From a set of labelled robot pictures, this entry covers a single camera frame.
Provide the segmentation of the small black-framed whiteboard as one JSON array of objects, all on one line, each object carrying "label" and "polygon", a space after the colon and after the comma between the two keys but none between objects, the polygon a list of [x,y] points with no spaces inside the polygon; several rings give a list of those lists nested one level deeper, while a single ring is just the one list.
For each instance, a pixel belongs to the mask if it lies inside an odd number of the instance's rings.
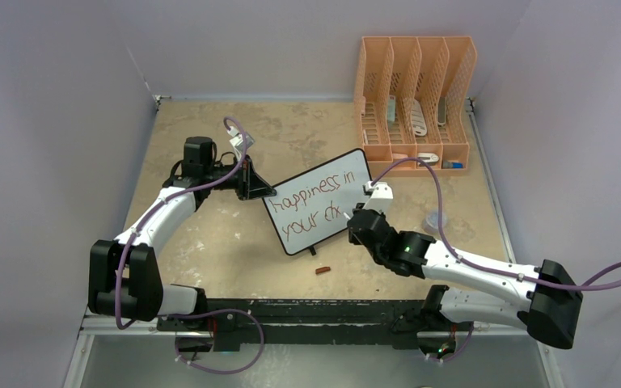
[{"label": "small black-framed whiteboard", "polygon": [[275,185],[264,206],[284,253],[310,250],[346,230],[344,215],[366,202],[370,180],[365,152],[356,148]]}]

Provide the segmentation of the red-brown marker cap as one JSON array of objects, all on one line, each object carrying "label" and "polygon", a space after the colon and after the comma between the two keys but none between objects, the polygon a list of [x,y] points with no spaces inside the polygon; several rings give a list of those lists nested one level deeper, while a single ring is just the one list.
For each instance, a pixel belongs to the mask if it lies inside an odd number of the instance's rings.
[{"label": "red-brown marker cap", "polygon": [[328,266],[321,267],[321,268],[316,268],[315,269],[315,274],[316,275],[320,275],[320,274],[323,274],[323,273],[326,273],[326,272],[330,272],[331,270],[332,269],[330,267],[328,267]]}]

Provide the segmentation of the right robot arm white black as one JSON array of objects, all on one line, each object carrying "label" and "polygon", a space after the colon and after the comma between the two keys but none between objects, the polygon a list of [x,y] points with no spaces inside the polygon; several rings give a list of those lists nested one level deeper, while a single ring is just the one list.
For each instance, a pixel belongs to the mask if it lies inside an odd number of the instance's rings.
[{"label": "right robot arm white black", "polygon": [[440,329],[447,323],[480,321],[524,328],[535,340],[570,349],[575,340],[583,294],[563,265],[502,263],[464,252],[460,258],[444,242],[413,231],[398,231],[372,209],[348,217],[349,242],[362,245],[373,261],[399,276],[443,280],[467,287],[447,289],[426,302],[424,323]]}]

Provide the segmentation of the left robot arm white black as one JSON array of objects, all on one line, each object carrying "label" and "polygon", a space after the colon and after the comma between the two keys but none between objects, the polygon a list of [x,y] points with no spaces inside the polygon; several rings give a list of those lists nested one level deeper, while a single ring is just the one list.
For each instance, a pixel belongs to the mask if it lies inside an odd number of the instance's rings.
[{"label": "left robot arm white black", "polygon": [[163,283],[158,256],[172,235],[205,202],[213,190],[231,190],[239,200],[276,195],[254,170],[248,150],[254,141],[237,134],[230,139],[231,164],[216,158],[209,137],[189,137],[183,157],[163,182],[154,203],[127,230],[110,240],[100,239],[90,251],[87,306],[90,312],[118,321],[149,322],[177,315],[190,331],[209,319],[202,289]]}]

